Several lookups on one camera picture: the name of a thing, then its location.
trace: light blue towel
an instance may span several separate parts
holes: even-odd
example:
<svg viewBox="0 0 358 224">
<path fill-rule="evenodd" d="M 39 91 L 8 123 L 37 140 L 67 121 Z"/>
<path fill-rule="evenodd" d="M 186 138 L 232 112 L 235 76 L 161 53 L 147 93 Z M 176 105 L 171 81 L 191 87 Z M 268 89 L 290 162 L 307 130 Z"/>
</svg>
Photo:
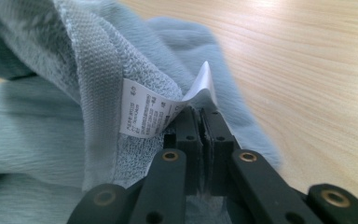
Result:
<svg viewBox="0 0 358 224">
<path fill-rule="evenodd" d="M 51 186 L 52 192 L 106 182 L 127 187 L 145 176 L 163 133 L 139 139 L 118 132 L 123 78 L 179 100 L 205 61 L 218 109 L 241 146 L 278 165 L 276 149 L 243 103 L 207 28 L 168 18 L 143 22 L 112 1 L 0 1 L 0 77 L 38 74 L 0 84 L 0 173 L 25 174 L 1 180 L 0 198 L 25 185 L 23 179 L 43 186 L 44 195 Z M 192 104 L 208 101 L 201 96 Z M 45 196 L 43 204 L 57 203 Z M 24 197 L 8 199 L 24 203 Z M 33 197 L 28 200 L 36 203 Z M 68 198 L 73 207 L 78 197 Z M 31 201 L 26 217 L 1 216 L 0 223 L 38 220 Z M 56 212 L 69 217 L 71 211 Z"/>
</svg>

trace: wooden table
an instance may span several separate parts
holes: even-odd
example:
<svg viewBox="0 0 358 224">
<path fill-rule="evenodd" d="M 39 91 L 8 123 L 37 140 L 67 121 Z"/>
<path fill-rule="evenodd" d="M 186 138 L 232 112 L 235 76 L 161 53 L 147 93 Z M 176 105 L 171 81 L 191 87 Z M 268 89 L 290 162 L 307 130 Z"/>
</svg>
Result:
<svg viewBox="0 0 358 224">
<path fill-rule="evenodd" d="M 294 188 L 358 197 L 358 1 L 130 1 L 143 18 L 208 26 Z"/>
</svg>

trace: care label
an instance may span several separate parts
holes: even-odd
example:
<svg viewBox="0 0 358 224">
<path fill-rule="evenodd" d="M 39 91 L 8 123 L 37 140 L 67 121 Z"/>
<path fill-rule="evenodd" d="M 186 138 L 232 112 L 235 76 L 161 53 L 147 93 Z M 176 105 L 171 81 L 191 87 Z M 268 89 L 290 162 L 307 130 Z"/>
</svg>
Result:
<svg viewBox="0 0 358 224">
<path fill-rule="evenodd" d="M 161 133 L 200 91 L 207 89 L 216 103 L 211 69 L 205 62 L 182 101 L 169 100 L 147 87 L 123 80 L 120 132 L 139 138 Z"/>
</svg>

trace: bolt hole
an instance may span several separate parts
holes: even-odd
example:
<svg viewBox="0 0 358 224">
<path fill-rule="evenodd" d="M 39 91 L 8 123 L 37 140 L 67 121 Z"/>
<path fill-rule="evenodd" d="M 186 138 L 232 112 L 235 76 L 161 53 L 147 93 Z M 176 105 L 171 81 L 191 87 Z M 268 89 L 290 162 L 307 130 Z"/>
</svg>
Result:
<svg viewBox="0 0 358 224">
<path fill-rule="evenodd" d="M 159 224 L 162 222 L 163 216 L 158 212 L 151 212 L 146 216 L 146 222 L 150 224 Z"/>
<path fill-rule="evenodd" d="M 107 206 L 116 198 L 116 194 L 112 189 L 107 189 L 99 192 L 94 197 L 94 203 L 98 206 Z"/>
<path fill-rule="evenodd" d="M 166 152 L 162 155 L 162 159 L 165 161 L 176 161 L 179 158 L 179 155 L 176 152 Z"/>
<path fill-rule="evenodd" d="M 240 154 L 240 159 L 243 161 L 256 161 L 257 156 L 250 152 L 243 152 Z"/>
<path fill-rule="evenodd" d="M 336 190 L 324 189 L 322 190 L 322 197 L 328 203 L 337 207 L 349 207 L 351 205 L 350 200 Z"/>
<path fill-rule="evenodd" d="M 286 213 L 286 220 L 290 224 L 304 224 L 304 219 L 296 213 Z"/>
</svg>

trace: terry cloth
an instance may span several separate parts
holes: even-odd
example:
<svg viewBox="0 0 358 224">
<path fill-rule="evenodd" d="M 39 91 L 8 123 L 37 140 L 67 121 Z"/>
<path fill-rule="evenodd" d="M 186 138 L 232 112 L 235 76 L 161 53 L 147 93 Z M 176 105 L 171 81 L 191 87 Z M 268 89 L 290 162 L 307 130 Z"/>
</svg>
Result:
<svg viewBox="0 0 358 224">
<path fill-rule="evenodd" d="M 110 0 L 0 1 L 0 77 L 12 80 L 0 83 L 0 174 L 15 174 L 0 180 L 0 198 L 11 186 L 18 186 L 15 191 L 26 183 L 41 186 L 43 195 L 62 189 L 71 197 L 63 192 L 102 183 L 128 187 L 145 176 L 164 133 L 140 139 L 118 132 L 123 78 L 180 100 L 205 61 L 218 109 L 241 147 L 277 166 L 276 149 L 241 99 L 204 26 L 168 18 L 142 21 Z M 208 101 L 201 95 L 192 105 L 201 108 Z M 8 200 L 21 195 L 11 194 Z M 16 200 L 27 203 L 23 194 Z M 40 213 L 27 204 L 27 216 L 1 214 L 0 222 L 33 223 L 26 218 Z M 1 201 L 0 209 L 6 209 Z M 65 215 L 57 218 L 71 212 L 60 211 Z M 46 223 L 66 221 L 52 220 Z"/>
</svg>

